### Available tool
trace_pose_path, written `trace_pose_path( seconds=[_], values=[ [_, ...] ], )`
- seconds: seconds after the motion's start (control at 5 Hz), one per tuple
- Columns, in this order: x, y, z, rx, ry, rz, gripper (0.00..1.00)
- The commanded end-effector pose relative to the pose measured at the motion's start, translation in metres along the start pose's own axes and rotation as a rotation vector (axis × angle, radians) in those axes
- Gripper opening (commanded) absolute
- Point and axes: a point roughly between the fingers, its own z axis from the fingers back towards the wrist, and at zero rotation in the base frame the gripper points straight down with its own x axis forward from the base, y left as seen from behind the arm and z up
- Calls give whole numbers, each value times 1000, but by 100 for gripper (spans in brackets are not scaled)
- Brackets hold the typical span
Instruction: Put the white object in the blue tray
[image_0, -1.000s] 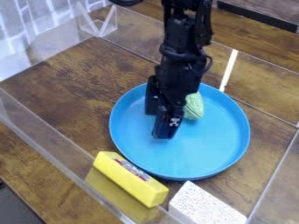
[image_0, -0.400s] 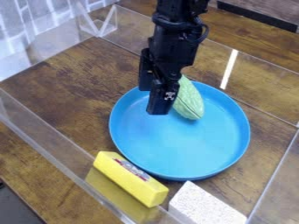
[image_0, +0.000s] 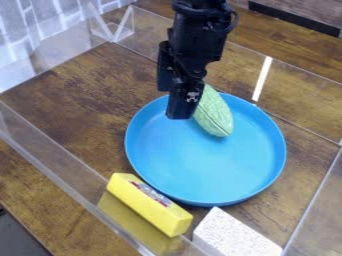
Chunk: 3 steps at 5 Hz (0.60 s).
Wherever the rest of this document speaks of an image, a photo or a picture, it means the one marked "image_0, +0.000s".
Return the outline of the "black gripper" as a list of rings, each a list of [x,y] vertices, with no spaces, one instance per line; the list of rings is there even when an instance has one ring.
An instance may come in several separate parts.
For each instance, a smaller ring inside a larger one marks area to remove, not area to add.
[[[157,81],[159,91],[170,90],[166,115],[179,120],[194,115],[205,89],[206,66],[221,60],[239,15],[227,0],[173,0],[171,7],[174,24],[169,42],[159,44]]]

